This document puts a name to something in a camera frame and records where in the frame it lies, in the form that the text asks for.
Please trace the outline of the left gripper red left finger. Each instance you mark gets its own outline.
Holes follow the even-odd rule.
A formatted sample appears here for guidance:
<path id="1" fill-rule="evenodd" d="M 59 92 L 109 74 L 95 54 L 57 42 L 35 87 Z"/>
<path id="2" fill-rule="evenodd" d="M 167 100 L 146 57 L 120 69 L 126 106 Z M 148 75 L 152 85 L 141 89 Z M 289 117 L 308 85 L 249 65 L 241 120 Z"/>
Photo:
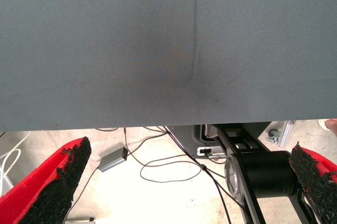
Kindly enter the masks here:
<path id="1" fill-rule="evenodd" d="M 1 197 L 1 223 L 63 223 L 91 153 L 87 137 L 63 145 Z"/>

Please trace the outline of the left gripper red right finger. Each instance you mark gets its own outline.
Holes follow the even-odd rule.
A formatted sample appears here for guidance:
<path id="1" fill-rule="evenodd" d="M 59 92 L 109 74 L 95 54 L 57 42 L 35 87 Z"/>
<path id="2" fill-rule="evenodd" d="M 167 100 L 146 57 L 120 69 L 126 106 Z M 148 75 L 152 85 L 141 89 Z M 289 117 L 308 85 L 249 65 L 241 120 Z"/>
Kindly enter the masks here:
<path id="1" fill-rule="evenodd" d="M 289 158 L 302 190 L 320 223 L 336 223 L 336 164 L 296 144 Z"/>

